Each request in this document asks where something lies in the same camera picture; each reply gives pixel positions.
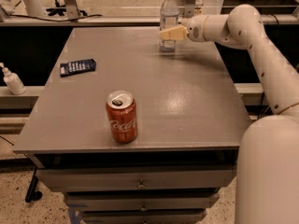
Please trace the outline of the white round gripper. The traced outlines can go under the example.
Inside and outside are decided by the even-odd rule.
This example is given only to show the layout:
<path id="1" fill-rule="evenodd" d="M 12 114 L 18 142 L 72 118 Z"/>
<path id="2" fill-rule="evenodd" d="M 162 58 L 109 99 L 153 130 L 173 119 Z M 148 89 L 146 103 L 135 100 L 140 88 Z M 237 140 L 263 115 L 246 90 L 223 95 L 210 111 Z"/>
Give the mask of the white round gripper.
<path id="1" fill-rule="evenodd" d="M 187 28 L 179 25 L 159 32 L 162 40 L 180 41 L 187 37 L 193 42 L 205 42 L 205 22 L 207 15 L 197 15 L 188 19 Z"/>

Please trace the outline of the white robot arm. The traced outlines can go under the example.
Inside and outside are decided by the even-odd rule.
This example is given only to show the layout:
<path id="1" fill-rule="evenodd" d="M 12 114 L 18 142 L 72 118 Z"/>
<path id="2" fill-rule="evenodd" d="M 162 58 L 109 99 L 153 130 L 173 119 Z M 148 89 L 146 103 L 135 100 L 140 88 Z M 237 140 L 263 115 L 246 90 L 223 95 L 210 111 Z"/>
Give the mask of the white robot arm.
<path id="1" fill-rule="evenodd" d="M 259 11 L 241 5 L 227 15 L 194 16 L 159 37 L 248 52 L 272 114 L 241 139 L 235 224 L 299 224 L 299 74 L 266 34 Z"/>

